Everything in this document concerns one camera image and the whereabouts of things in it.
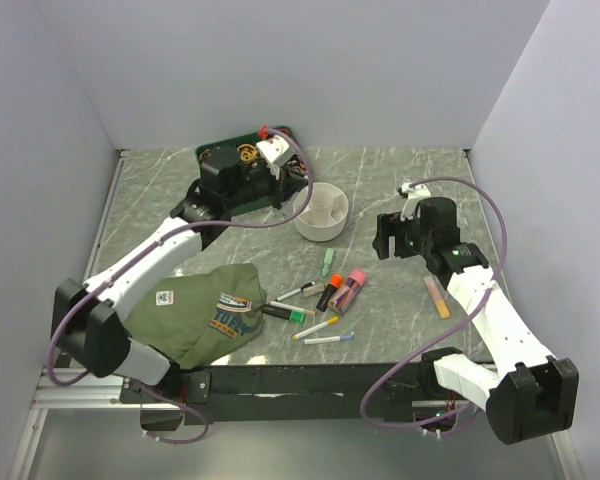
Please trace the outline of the white round pen holder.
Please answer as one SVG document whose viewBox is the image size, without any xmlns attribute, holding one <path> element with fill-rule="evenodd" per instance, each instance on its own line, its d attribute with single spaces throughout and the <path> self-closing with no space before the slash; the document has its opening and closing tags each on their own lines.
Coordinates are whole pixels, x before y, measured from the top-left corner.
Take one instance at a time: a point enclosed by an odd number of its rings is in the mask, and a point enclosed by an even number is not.
<svg viewBox="0 0 600 480">
<path fill-rule="evenodd" d="M 327 242 L 344 230 L 349 214 L 349 201 L 335 185 L 315 182 L 309 203 L 293 220 L 297 232 L 307 240 Z"/>
</svg>

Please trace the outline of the white marker black cap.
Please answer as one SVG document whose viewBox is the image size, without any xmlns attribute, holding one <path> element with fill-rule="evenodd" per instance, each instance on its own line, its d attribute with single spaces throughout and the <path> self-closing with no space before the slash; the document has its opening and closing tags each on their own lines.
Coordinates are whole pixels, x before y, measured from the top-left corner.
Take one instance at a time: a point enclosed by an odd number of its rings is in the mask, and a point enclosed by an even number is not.
<svg viewBox="0 0 600 480">
<path fill-rule="evenodd" d="M 313 287 L 315 285 L 316 285 L 315 281 L 307 282 L 307 283 L 301 285 L 300 287 L 297 287 L 297 288 L 295 288 L 295 289 L 293 289 L 293 290 L 291 290 L 289 292 L 286 292 L 286 293 L 283 293 L 281 295 L 278 295 L 277 297 L 275 297 L 275 301 L 281 302 L 282 300 L 286 300 L 286 299 L 288 299 L 288 298 L 290 298 L 292 296 L 295 296 L 295 295 L 297 295 L 299 293 L 302 293 L 305 289 L 307 289 L 309 287 Z"/>
</svg>

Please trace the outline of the black marker green cap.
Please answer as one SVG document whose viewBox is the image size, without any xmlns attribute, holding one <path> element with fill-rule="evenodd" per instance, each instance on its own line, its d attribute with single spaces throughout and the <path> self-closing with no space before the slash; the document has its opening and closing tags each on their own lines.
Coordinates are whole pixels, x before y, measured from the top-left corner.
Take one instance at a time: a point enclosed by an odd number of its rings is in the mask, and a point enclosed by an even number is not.
<svg viewBox="0 0 600 480">
<path fill-rule="evenodd" d="M 290 321 L 293 323 L 303 324 L 305 321 L 305 314 L 303 312 L 290 310 L 270 304 L 262 305 L 261 311 L 263 314 L 270 315 L 275 318 Z"/>
</svg>

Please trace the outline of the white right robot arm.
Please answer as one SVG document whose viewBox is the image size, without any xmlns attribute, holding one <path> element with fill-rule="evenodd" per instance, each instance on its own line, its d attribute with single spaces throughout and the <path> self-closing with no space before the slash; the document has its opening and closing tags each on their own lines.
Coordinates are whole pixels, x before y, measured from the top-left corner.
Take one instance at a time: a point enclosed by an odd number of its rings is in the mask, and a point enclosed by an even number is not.
<svg viewBox="0 0 600 480">
<path fill-rule="evenodd" d="M 420 256 L 470 316 L 495 364 L 489 370 L 456 348 L 421 353 L 418 385 L 430 398 L 453 391 L 484 411 L 495 436 L 511 445 L 569 429 L 579 372 L 558 359 L 526 326 L 497 283 L 479 247 L 461 239 L 456 203 L 419 200 L 411 215 L 377 218 L 372 242 L 379 259 Z"/>
</svg>

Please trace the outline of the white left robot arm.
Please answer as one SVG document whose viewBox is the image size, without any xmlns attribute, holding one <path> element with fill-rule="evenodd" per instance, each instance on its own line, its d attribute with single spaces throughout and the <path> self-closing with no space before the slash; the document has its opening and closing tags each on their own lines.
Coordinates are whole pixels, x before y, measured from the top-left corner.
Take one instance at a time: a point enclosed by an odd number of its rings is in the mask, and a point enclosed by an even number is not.
<svg viewBox="0 0 600 480">
<path fill-rule="evenodd" d="M 274 208 L 311 180 L 261 158 L 244 163 L 238 152 L 215 147 L 200 176 L 160 226 L 108 270 L 79 284 L 65 280 L 55 291 L 52 335 L 46 358 L 57 350 L 98 378 L 129 377 L 144 383 L 156 401 L 173 399 L 180 365 L 162 350 L 130 336 L 125 321 L 149 290 L 170 271 L 234 226 L 233 209 L 267 198 Z"/>
</svg>

